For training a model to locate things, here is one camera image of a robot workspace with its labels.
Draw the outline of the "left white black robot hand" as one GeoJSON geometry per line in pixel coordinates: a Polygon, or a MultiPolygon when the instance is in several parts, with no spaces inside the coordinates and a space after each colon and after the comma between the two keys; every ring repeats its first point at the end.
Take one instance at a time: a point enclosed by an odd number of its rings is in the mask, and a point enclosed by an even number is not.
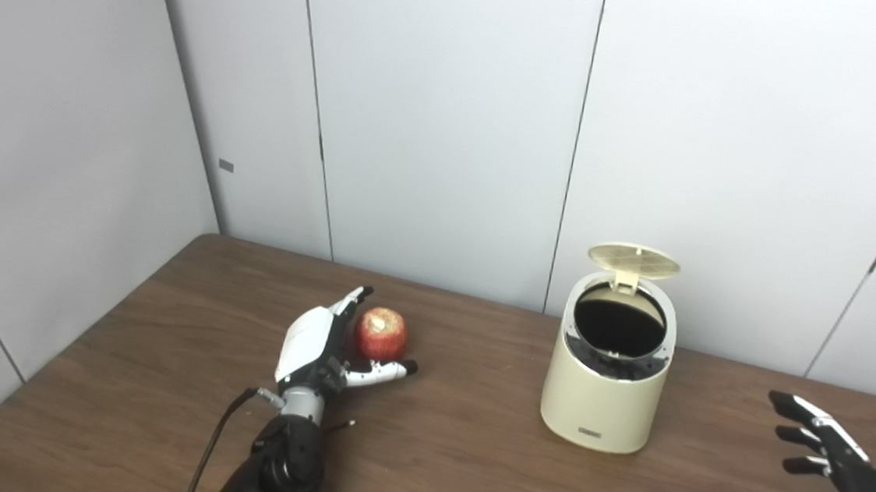
{"type": "Polygon", "coordinates": [[[302,386],[328,398],[347,388],[385,384],[418,372],[414,360],[347,363],[344,347],[351,318],[371,294],[373,287],[358,287],[333,305],[313,307],[294,320],[274,374],[280,394],[302,386]]]}

